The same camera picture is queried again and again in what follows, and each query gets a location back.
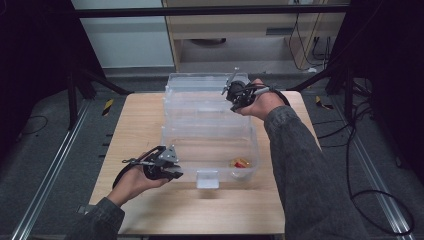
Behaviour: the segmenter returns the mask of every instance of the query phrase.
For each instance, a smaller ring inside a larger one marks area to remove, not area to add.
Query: transparent box
[[[260,165],[250,117],[230,110],[222,90],[231,74],[171,74],[164,98],[161,144],[174,145],[184,175],[198,188],[248,181]],[[247,74],[236,80],[247,83]]]

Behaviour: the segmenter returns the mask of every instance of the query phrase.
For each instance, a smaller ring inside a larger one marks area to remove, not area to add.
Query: black pole
[[[50,14],[78,18],[153,17],[192,15],[238,15],[278,13],[339,13],[355,10],[349,4],[330,5],[257,5],[257,6],[208,6],[165,7],[128,9],[81,9],[75,11],[50,11]]]

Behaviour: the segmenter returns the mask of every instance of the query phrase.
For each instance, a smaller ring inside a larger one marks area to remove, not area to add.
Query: wall
[[[162,7],[160,0],[72,0],[76,9]],[[164,17],[81,19],[101,66],[174,66]]]

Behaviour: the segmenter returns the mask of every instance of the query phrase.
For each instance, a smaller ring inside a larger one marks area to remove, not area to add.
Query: wooden table
[[[298,92],[285,92],[292,107],[315,135]],[[96,204],[111,191],[121,161],[160,144],[163,93],[127,97],[103,167],[90,199]],[[262,160],[252,180],[220,183],[219,189],[196,189],[196,183],[170,182],[126,203],[121,234],[281,234],[284,212],[272,174],[269,139],[254,119]]]

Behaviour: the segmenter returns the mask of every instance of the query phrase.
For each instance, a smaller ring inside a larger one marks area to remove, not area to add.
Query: plastic storage box
[[[247,181],[259,167],[250,117],[230,110],[222,90],[231,74],[171,74],[164,98],[162,145],[174,145],[184,175],[198,188]],[[236,80],[248,82],[247,74]]]

